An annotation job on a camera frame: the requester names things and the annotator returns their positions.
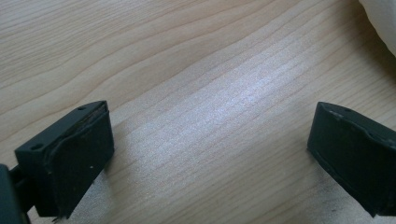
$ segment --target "white object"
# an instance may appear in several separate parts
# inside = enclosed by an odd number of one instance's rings
[[[378,35],[396,56],[396,0],[360,0]]]

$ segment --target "black plastic block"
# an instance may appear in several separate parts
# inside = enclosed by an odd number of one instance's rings
[[[396,215],[396,132],[348,108],[318,103],[308,149],[373,217]]]
[[[107,104],[79,107],[15,150],[42,217],[70,217],[114,153]]]

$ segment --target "black plastic piece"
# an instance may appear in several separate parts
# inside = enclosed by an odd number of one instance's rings
[[[15,150],[18,166],[0,165],[0,223],[29,223],[33,205],[70,217],[113,153],[106,101],[73,110]]]
[[[372,217],[396,215],[396,132],[319,102],[308,150]]]
[[[25,213],[22,212],[8,168],[3,164],[0,164],[0,223],[30,223]]]

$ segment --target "wooden table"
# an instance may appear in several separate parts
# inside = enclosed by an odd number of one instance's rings
[[[110,107],[115,156],[61,223],[396,223],[306,150],[318,101],[396,129],[396,58],[357,0],[2,1],[0,23],[1,163]]]

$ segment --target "table surface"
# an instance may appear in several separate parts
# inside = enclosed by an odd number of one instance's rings
[[[115,155],[61,223],[396,223],[306,150],[318,101],[396,128],[396,58],[359,1],[1,1],[0,23],[1,163],[109,104]]]

